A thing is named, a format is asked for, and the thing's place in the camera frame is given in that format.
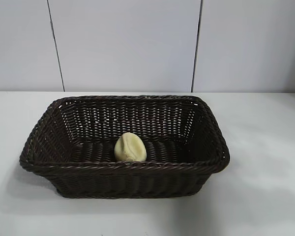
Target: dark brown wicker basket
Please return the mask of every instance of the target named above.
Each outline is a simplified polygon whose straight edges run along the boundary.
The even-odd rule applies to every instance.
[[[137,134],[146,162],[116,162]],[[193,96],[82,96],[54,101],[29,135],[21,166],[70,198],[170,198],[197,193],[230,156],[207,104]]]

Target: white table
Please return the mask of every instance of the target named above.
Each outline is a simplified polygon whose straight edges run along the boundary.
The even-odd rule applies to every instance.
[[[295,236],[295,94],[193,94],[212,108],[231,153],[197,195],[66,199],[18,158],[53,100],[84,94],[104,93],[0,92],[0,235]]]

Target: basket bottom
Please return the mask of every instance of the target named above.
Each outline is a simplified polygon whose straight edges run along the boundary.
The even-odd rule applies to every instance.
[[[119,194],[119,195],[97,195],[96,193],[82,193],[82,194],[75,194],[75,193],[61,193],[59,189],[57,189],[57,192],[65,197],[65,198],[95,198],[95,199],[156,199],[156,198],[179,198],[179,197],[187,197],[195,195],[200,191],[202,186],[200,186],[199,189],[196,189],[195,191],[188,192],[188,193],[175,193],[175,194],[162,194],[162,195],[154,195],[154,194],[148,194],[148,195],[131,195],[129,194]]]
[[[193,162],[189,150],[181,142],[167,137],[143,139],[147,150],[147,161]],[[114,147],[116,140],[106,142],[81,142],[73,147],[71,162],[116,162]]]

